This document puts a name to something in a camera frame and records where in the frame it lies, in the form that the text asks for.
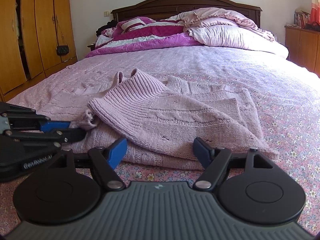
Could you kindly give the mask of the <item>red orange curtain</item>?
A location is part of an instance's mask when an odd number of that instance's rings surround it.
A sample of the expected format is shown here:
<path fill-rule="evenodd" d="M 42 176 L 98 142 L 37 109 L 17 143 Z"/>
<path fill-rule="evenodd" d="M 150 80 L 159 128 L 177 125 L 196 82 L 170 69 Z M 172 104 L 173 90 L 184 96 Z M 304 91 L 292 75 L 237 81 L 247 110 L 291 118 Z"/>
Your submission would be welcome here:
<path fill-rule="evenodd" d="M 319 12 L 320 12 L 320 0 L 312 0 L 311 2 L 311 13 L 309 23 L 318 23 L 319 24 Z"/>

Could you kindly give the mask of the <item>yellow wooden wardrobe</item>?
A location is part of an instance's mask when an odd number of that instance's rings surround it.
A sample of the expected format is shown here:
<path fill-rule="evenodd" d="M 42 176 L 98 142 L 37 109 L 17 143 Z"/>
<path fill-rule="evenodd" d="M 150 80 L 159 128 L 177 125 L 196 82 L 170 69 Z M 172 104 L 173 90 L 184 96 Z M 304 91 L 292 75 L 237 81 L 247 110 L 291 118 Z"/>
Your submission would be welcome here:
<path fill-rule="evenodd" d="M 1 101 L 77 60 L 69 0 L 1 0 Z"/>

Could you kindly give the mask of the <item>black clothes pile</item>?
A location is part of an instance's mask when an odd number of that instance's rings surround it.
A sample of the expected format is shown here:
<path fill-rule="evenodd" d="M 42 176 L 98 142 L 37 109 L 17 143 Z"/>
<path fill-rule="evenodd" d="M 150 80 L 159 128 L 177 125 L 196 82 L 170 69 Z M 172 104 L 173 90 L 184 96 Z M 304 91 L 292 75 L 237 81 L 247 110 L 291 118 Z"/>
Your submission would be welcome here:
<path fill-rule="evenodd" d="M 118 22 L 116 20 L 111 20 L 106 25 L 103 25 L 97 29 L 97 31 L 95 32 L 96 36 L 99 37 L 104 30 L 114 28 L 117 26 L 117 24 L 118 24 Z"/>

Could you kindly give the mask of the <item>wooden side cabinet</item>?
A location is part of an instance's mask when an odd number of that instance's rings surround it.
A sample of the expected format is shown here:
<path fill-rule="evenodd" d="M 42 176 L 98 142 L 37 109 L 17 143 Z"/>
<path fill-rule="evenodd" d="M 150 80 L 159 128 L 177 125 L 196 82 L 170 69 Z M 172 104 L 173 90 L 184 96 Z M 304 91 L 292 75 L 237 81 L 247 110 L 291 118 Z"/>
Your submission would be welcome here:
<path fill-rule="evenodd" d="M 319 32 L 285 27 L 285 47 L 289 61 L 319 76 Z"/>

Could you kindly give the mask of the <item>pink cable knit cardigan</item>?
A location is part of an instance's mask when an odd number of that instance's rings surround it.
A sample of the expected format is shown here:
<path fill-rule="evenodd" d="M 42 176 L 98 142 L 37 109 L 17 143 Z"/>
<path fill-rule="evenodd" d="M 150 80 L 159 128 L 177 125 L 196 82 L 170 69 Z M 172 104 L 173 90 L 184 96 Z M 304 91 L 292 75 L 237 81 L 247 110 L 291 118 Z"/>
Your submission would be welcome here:
<path fill-rule="evenodd" d="M 199 170 L 193 154 L 195 138 L 211 146 L 245 153 L 255 146 L 277 160 L 279 153 L 264 140 L 257 109 L 249 91 L 208 85 L 169 76 L 165 83 L 135 69 L 125 78 L 87 88 L 62 89 L 47 99 L 40 113 L 70 121 L 87 131 L 69 148 L 81 153 L 128 140 L 125 161 L 183 170 Z"/>

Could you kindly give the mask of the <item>stack of books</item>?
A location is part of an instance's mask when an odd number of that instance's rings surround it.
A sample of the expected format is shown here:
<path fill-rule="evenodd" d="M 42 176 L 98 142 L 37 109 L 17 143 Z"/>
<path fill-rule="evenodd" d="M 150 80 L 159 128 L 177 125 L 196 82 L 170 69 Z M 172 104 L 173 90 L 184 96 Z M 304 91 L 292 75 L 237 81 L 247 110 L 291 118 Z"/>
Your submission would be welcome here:
<path fill-rule="evenodd" d="M 309 23 L 310 13 L 302 10 L 295 11 L 295 25 L 300 28 L 305 28 L 306 24 Z"/>

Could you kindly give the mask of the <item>small black hanging bag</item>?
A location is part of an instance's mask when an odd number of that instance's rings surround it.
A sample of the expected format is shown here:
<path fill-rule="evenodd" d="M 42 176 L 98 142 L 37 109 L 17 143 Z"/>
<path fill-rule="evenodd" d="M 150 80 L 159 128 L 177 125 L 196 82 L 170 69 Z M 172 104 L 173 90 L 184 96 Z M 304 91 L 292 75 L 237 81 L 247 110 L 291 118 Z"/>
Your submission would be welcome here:
<path fill-rule="evenodd" d="M 65 56 L 69 53 L 68 45 L 60 45 L 56 47 L 56 53 L 58 56 Z"/>

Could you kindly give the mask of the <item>pink ruffled blanket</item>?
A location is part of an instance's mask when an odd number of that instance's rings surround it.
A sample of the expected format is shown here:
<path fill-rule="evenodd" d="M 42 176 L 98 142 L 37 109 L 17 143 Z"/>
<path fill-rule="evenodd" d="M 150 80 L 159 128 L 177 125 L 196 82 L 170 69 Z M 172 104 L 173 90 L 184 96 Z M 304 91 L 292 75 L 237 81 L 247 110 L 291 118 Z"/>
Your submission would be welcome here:
<path fill-rule="evenodd" d="M 247 29 L 271 42 L 276 40 L 270 31 L 260 29 L 253 20 L 234 10 L 215 7 L 200 8 L 171 16 L 168 20 L 182 21 L 185 30 L 188 28 L 210 27 L 214 25 L 231 25 Z"/>

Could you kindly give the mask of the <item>dark wooden headboard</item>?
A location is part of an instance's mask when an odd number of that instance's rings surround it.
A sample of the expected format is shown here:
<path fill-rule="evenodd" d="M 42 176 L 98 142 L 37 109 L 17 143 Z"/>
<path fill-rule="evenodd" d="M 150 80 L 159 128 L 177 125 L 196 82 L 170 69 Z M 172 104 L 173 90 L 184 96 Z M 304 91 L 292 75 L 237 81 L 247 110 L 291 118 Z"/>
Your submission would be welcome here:
<path fill-rule="evenodd" d="M 231 0 L 145 0 L 136 5 L 114 9 L 111 14 L 118 22 L 137 16 L 161 20 L 182 12 L 207 7 L 237 11 L 253 20 L 257 26 L 260 26 L 260 14 L 262 12 L 260 7 L 236 3 Z"/>

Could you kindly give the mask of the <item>dark wooden nightstand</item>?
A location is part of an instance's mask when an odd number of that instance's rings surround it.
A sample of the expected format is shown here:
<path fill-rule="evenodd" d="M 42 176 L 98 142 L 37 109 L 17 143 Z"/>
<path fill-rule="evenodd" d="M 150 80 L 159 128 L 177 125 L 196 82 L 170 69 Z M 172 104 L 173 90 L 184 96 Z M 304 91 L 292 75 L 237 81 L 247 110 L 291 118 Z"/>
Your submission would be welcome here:
<path fill-rule="evenodd" d="M 95 43 L 92 43 L 90 45 L 87 46 L 91 51 L 95 50 Z"/>

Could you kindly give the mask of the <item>pink floral bed sheet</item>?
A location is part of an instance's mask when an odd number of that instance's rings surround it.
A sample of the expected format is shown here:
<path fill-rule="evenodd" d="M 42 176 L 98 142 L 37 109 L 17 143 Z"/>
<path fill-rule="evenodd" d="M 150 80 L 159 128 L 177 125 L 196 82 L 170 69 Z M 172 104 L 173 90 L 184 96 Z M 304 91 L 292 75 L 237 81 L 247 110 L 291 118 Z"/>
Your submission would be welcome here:
<path fill-rule="evenodd" d="M 98 95 L 117 72 L 140 69 L 165 82 L 247 89 L 256 106 L 264 138 L 279 152 L 277 165 L 306 193 L 300 224 L 319 233 L 319 77 L 281 57 L 262 51 L 205 46 L 176 47 L 96 55 L 67 66 L 11 99 L 58 120 L 71 120 L 61 99 Z"/>

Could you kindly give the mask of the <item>magenta white striped quilt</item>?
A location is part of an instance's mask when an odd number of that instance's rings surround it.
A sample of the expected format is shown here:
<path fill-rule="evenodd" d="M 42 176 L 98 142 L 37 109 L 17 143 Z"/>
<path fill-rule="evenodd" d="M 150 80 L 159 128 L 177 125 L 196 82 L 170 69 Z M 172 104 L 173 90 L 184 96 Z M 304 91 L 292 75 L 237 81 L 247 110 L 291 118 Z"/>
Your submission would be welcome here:
<path fill-rule="evenodd" d="M 184 31 L 182 21 L 156 21 L 140 16 L 104 30 L 95 43 L 95 50 L 86 57 L 198 45 L 200 43 Z"/>

